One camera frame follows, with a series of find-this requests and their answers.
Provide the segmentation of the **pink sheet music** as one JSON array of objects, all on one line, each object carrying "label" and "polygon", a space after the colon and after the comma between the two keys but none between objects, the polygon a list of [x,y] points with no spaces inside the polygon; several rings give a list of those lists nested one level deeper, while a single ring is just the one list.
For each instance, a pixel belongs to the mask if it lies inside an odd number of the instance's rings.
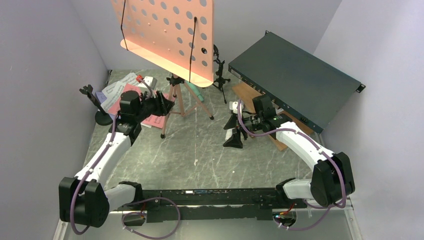
[{"label": "pink sheet music", "polygon": [[[144,124],[162,129],[165,126],[166,116],[151,115],[144,118],[144,97],[150,98],[159,90],[152,90],[148,87],[146,92],[143,92],[138,86],[127,84],[120,99],[115,104],[116,112],[107,113],[113,116],[119,115],[119,119],[130,124]],[[163,95],[170,101],[174,102],[174,98],[168,93]]]}]

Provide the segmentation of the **green condenser microphone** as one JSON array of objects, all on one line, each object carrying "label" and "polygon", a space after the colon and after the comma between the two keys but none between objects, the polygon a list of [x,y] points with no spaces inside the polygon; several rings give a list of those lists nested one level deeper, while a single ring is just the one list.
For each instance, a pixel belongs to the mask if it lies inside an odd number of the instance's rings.
[{"label": "green condenser microphone", "polygon": [[193,83],[191,83],[191,82],[188,82],[187,84],[190,87],[190,89],[194,92],[194,94],[199,98],[199,100],[203,103],[204,102],[204,97],[201,94],[201,92],[198,89],[198,87],[196,85],[194,85]]}]

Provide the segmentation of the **black tripod mic stand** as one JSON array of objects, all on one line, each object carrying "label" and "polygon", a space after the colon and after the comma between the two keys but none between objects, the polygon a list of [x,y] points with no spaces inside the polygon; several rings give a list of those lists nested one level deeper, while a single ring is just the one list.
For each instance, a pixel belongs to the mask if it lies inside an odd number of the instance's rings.
[{"label": "black tripod mic stand", "polygon": [[223,70],[224,70],[225,61],[224,60],[223,61],[220,60],[220,58],[219,58],[220,57],[220,52],[219,52],[218,47],[215,44],[213,45],[213,56],[214,56],[213,62],[216,63],[216,64],[218,64],[218,69],[215,72],[217,78],[213,81],[213,84],[212,85],[215,88],[217,88],[222,93],[223,102],[225,104],[227,104],[227,100],[226,100],[226,96],[225,96],[225,91],[224,91],[224,84],[226,82],[230,82],[231,80],[229,78],[224,78],[223,77]]}]

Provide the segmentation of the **white sheet music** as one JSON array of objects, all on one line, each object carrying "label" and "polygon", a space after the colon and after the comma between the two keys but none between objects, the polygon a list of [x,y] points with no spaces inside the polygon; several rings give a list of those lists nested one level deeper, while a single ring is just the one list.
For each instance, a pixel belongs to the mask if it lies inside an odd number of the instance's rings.
[{"label": "white sheet music", "polygon": [[118,81],[114,85],[104,88],[101,91],[101,107],[108,113],[114,114],[117,111],[117,107],[115,105],[119,101],[121,94],[124,92],[126,86],[126,83]]},{"label": "white sheet music", "polygon": [[121,80],[119,80],[120,83],[123,84],[129,84],[132,86],[138,86],[139,82],[137,81],[137,75],[133,72],[127,74],[125,77],[123,77]]}]

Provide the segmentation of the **purple sheet paper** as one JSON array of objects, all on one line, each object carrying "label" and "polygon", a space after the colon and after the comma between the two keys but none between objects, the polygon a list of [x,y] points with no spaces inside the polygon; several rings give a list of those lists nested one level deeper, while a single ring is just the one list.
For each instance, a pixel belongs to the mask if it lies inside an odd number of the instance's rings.
[{"label": "purple sheet paper", "polygon": [[95,95],[101,104],[107,100],[107,97],[102,91],[96,92]]}]

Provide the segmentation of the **black round-base mic stand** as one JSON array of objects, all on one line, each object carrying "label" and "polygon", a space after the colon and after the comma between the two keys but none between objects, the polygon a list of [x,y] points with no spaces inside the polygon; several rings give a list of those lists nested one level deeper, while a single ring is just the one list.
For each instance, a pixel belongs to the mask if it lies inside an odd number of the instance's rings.
[{"label": "black round-base mic stand", "polygon": [[97,108],[97,112],[95,113],[94,119],[98,125],[108,126],[111,125],[113,120],[110,115],[102,108],[100,101],[93,93],[92,85],[88,84],[79,89],[79,92],[83,95],[87,96],[87,98],[93,103],[93,105]]}]

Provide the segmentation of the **pink music stand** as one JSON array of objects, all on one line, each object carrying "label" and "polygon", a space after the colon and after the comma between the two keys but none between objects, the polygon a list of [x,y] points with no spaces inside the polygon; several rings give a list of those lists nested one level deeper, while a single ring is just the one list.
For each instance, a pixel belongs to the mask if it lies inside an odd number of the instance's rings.
[{"label": "pink music stand", "polygon": [[121,47],[172,74],[168,95],[178,101],[177,114],[201,107],[213,120],[188,83],[205,88],[214,82],[214,1],[113,0],[111,5]]}]

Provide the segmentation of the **white handheld microphone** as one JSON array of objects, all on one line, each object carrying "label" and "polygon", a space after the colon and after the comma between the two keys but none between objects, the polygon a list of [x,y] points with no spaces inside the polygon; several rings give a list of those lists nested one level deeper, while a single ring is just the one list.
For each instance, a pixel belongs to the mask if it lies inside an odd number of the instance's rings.
[{"label": "white handheld microphone", "polygon": [[225,133],[225,141],[227,141],[233,135],[233,129],[227,129]]}]

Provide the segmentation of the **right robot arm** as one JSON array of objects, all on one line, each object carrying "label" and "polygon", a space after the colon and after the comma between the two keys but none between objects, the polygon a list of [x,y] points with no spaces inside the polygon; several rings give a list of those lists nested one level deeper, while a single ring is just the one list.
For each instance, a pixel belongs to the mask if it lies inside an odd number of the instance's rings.
[{"label": "right robot arm", "polygon": [[285,113],[277,113],[266,95],[253,99],[254,112],[244,110],[244,103],[229,103],[230,118],[224,126],[227,136],[224,147],[243,148],[243,140],[270,136],[297,156],[311,169],[309,179],[290,178],[276,186],[276,203],[289,207],[295,200],[314,200],[319,208],[347,205],[348,195],[354,193],[355,182],[349,157],[335,153],[313,140]]}]

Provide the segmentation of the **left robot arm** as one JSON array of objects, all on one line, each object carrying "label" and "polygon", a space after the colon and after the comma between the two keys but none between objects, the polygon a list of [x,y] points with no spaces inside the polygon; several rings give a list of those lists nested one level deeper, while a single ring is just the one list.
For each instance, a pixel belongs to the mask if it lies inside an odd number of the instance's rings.
[{"label": "left robot arm", "polygon": [[99,228],[111,211],[124,205],[137,210],[143,205],[141,184],[123,181],[109,190],[104,190],[104,185],[138,138],[141,123],[150,116],[167,116],[174,104],[161,91],[151,97],[134,90],[121,94],[117,116],[100,149],[82,170],[73,177],[64,177],[58,186],[59,218],[70,223],[77,235],[85,232],[77,225]]}]

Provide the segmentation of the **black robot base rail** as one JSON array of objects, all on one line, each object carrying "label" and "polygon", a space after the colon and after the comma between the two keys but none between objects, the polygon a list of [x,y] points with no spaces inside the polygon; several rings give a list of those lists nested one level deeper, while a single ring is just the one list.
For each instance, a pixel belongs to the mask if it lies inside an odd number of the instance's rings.
[{"label": "black robot base rail", "polygon": [[144,211],[148,223],[181,220],[256,219],[271,221],[273,214],[304,209],[300,198],[289,199],[276,187],[143,190],[137,201],[120,211]]}]

